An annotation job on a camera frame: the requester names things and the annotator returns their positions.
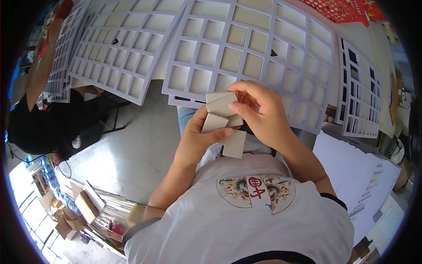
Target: black cable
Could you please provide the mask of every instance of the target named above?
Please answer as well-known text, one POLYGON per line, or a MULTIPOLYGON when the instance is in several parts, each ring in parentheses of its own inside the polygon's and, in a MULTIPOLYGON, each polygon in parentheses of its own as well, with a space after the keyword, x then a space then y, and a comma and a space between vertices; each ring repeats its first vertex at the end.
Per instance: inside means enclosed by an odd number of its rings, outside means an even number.
MULTIPOLYGON (((46 153, 46 154, 40 155, 40 156, 38 156, 38 157, 36 157, 36 158, 33 158, 31 161, 25 161, 25 160, 23 160, 23 159, 19 158, 18 156, 16 156, 16 154, 13 152, 12 147, 10 146, 10 144, 9 144, 9 142, 8 142, 8 141, 6 141, 6 143, 7 143, 7 145, 9 146, 9 148, 10 148, 10 152, 12 153, 12 155, 13 155, 13 156, 15 156, 16 158, 18 158, 18 160, 20 160, 20 161, 22 161, 22 162, 26 162, 26 163, 31 163, 31 162, 34 162, 35 160, 37 160, 37 159, 41 158, 42 156, 45 156, 45 155, 50 154, 50 153, 56 153, 58 156, 61 156, 58 152, 56 152, 56 151, 52 151, 52 152, 48 152, 48 153, 46 153)), ((66 163, 66 164, 68 165, 68 167, 69 167, 70 176, 69 176, 69 177, 67 177, 67 176, 66 176, 66 174, 64 174, 64 173, 62 172, 62 169, 60 168, 60 166, 59 166, 59 165, 57 165, 57 168, 59 168, 60 173, 61 173, 61 174, 63 174, 63 176, 64 176, 65 178, 70 179, 70 178, 72 177, 72 169, 70 168, 70 165, 69 165, 68 161, 67 161, 67 160, 64 160, 64 161, 65 161, 65 163, 66 163)))

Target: red chinese character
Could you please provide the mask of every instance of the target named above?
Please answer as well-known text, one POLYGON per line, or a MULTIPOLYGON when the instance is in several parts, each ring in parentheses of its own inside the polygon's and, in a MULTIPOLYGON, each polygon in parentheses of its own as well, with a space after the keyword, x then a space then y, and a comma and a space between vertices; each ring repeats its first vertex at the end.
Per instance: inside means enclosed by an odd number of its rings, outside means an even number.
POLYGON ((258 188, 262 185, 262 181, 260 179, 254 178, 254 177, 250 177, 249 178, 249 184, 252 187, 258 188))
POLYGON ((263 194, 264 192, 265 192, 265 189, 261 189, 260 190, 258 188, 255 188, 255 190, 253 191, 253 193, 256 193, 256 194, 255 195, 254 194, 249 194, 249 196, 250 197, 256 197, 256 196, 258 196, 258 198, 261 199, 261 194, 263 194))

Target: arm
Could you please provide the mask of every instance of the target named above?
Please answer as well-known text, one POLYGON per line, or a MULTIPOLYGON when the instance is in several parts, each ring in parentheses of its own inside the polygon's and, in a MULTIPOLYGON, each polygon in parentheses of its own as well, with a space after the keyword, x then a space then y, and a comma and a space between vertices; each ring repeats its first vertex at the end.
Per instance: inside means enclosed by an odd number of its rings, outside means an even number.
POLYGON ((231 104, 231 109, 243 117, 262 143, 280 152, 297 180, 310 180, 320 193, 335 195, 324 167, 290 129, 276 93, 252 81, 236 82, 228 91, 238 91, 243 96, 242 103, 231 104))
POLYGON ((50 77, 51 68, 53 66, 54 55, 56 54, 56 42, 59 36, 63 19, 55 20, 50 26, 50 43, 47 52, 41 58, 36 54, 34 62, 28 73, 28 81, 25 84, 27 104, 29 112, 34 108, 38 96, 44 90, 45 85, 50 77))
POLYGON ((207 114, 207 108, 203 106, 187 123, 173 163, 164 180, 152 193, 143 220, 162 217, 166 209, 191 187, 196 165, 201 161, 207 148, 233 134, 231 128, 220 128, 201 134, 207 114))

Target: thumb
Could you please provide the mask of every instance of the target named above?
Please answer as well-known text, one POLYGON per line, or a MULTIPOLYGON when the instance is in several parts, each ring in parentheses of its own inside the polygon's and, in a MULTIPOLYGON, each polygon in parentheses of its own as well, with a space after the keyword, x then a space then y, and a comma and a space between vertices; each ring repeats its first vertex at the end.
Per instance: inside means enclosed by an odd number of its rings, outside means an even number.
POLYGON ((248 124, 253 123, 258 118, 258 113, 244 103, 231 103, 229 107, 240 115, 248 124))
POLYGON ((206 143, 208 146, 211 146, 212 144, 215 144, 217 142, 224 142, 226 138, 233 135, 233 129, 232 128, 219 128, 217 130, 214 130, 212 132, 209 132, 207 134, 204 134, 206 136, 206 143))

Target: person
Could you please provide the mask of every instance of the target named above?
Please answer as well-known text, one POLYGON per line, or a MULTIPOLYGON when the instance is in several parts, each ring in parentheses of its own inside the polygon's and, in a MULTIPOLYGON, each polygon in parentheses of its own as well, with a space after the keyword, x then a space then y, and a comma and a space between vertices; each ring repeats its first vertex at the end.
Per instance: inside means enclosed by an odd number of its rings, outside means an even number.
POLYGON ((354 237, 347 207, 289 128, 280 97, 251 81, 228 91, 242 97, 230 108, 254 133, 242 159, 221 156, 232 128, 201 134, 207 109, 198 109, 143 221, 123 237, 128 263, 346 263, 354 237))
POLYGON ((67 159, 73 148, 81 145, 81 130, 98 120, 98 116, 91 114, 96 107, 87 107, 84 102, 85 93, 99 95, 104 90, 94 86, 79 87, 70 91, 70 103, 51 103, 46 111, 40 111, 36 106, 50 76, 62 23, 63 19, 51 23, 49 45, 42 57, 39 54, 44 39, 37 44, 25 82, 25 94, 10 112, 8 141, 29 154, 58 152, 61 158, 67 159))

